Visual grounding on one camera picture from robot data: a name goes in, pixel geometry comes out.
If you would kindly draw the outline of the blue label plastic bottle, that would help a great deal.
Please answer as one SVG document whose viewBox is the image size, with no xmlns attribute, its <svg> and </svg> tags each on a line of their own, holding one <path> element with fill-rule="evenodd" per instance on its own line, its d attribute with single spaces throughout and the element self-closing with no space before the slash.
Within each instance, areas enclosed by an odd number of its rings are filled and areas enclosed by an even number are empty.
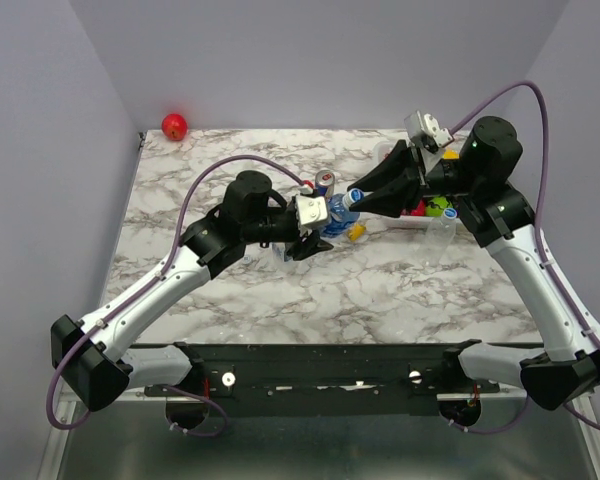
<svg viewBox="0 0 600 480">
<path fill-rule="evenodd" d="M 330 222 L 321 229 L 320 235 L 323 238 L 336 238 L 345 233 L 360 217 L 360 213 L 352 211 L 351 206 L 343 203 L 343 197 L 346 193 L 334 194 L 327 203 Z"/>
</svg>

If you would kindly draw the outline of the blue bottle cap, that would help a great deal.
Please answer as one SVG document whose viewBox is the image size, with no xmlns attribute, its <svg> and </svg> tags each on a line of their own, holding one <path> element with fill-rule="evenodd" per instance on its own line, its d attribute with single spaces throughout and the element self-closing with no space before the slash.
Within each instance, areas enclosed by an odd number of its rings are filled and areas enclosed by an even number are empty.
<svg viewBox="0 0 600 480">
<path fill-rule="evenodd" d="M 351 206 L 364 198 L 364 192 L 357 188 L 352 188 L 343 197 L 343 203 Z"/>
<path fill-rule="evenodd" d="M 441 217 L 448 220 L 455 220 L 457 218 L 457 211 L 454 208 L 445 208 Z"/>
</svg>

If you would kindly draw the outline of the clear plastic bottle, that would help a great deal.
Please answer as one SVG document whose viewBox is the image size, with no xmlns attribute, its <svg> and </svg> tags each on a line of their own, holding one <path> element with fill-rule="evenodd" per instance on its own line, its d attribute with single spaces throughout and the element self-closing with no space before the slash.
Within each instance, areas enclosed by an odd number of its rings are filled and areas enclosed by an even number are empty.
<svg viewBox="0 0 600 480">
<path fill-rule="evenodd" d="M 418 258 L 424 267 L 435 267 L 452 243 L 457 232 L 457 218 L 448 220 L 434 217 L 418 249 Z"/>
</svg>

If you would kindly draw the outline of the small clear labelled bottle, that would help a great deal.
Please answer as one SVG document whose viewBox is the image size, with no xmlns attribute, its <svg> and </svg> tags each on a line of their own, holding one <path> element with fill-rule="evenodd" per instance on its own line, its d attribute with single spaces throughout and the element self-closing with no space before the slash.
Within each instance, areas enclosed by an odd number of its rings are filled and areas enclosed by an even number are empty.
<svg viewBox="0 0 600 480">
<path fill-rule="evenodd" d="M 274 263 L 277 268 L 284 272 L 292 272 L 295 268 L 293 258 L 286 252 L 285 243 L 273 243 L 271 245 Z"/>
</svg>

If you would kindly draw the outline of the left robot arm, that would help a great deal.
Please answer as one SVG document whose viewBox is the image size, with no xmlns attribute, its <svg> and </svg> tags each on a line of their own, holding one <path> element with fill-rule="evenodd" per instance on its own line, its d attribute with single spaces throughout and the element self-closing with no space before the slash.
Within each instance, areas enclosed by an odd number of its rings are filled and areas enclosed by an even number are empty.
<svg viewBox="0 0 600 480">
<path fill-rule="evenodd" d="M 130 347 L 181 298 L 241 260 L 247 246 L 287 245 L 301 261 L 330 250 L 319 231 L 329 221 L 326 200 L 303 188 L 285 200 L 270 178 L 239 173 L 222 201 L 183 229 L 172 250 L 144 277 L 98 310 L 79 320 L 64 315 L 51 326 L 51 359 L 57 376 L 91 412 L 109 406 L 125 390 L 170 385 L 194 393 L 200 368 L 183 348 L 170 345 L 133 355 Z"/>
</svg>

